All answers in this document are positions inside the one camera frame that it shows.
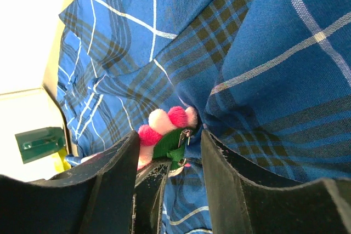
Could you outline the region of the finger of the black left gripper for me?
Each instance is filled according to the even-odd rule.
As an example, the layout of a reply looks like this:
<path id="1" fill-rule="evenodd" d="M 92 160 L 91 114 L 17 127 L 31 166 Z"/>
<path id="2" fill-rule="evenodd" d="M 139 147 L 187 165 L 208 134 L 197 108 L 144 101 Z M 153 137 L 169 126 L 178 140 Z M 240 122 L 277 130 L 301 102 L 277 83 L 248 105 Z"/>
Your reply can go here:
<path id="1" fill-rule="evenodd" d="M 137 172 L 130 233 L 161 233 L 165 186 L 171 161 L 152 161 Z"/>

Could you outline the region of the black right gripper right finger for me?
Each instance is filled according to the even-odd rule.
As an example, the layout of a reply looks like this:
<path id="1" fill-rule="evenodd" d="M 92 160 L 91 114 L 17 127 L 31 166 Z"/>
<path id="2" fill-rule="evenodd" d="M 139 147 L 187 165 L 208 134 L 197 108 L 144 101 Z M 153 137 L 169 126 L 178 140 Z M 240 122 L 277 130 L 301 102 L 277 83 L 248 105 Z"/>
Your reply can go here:
<path id="1" fill-rule="evenodd" d="M 350 180 L 302 183 L 274 174 L 201 134 L 214 233 L 350 233 Z"/>

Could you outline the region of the pink flower brooch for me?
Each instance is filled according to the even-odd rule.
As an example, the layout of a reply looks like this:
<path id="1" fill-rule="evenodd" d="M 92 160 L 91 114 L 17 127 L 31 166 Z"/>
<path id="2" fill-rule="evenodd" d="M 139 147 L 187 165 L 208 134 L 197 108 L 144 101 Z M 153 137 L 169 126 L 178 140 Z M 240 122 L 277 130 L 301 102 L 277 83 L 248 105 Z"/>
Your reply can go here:
<path id="1" fill-rule="evenodd" d="M 140 150 L 137 171 L 152 162 L 163 159 L 171 161 L 169 176 L 176 176 L 189 164 L 185 148 L 191 136 L 196 133 L 198 117 L 196 110 L 189 106 L 172 107 L 169 111 L 156 109 L 150 113 L 148 124 L 138 130 Z"/>

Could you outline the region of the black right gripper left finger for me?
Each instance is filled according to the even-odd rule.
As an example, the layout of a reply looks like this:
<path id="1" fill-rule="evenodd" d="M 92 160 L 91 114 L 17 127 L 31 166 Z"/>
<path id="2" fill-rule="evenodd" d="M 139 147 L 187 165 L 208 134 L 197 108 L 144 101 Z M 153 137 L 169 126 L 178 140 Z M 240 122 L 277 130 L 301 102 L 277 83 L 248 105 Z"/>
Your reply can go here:
<path id="1" fill-rule="evenodd" d="M 1 176 L 1 233 L 129 233 L 139 136 L 49 180 Z"/>

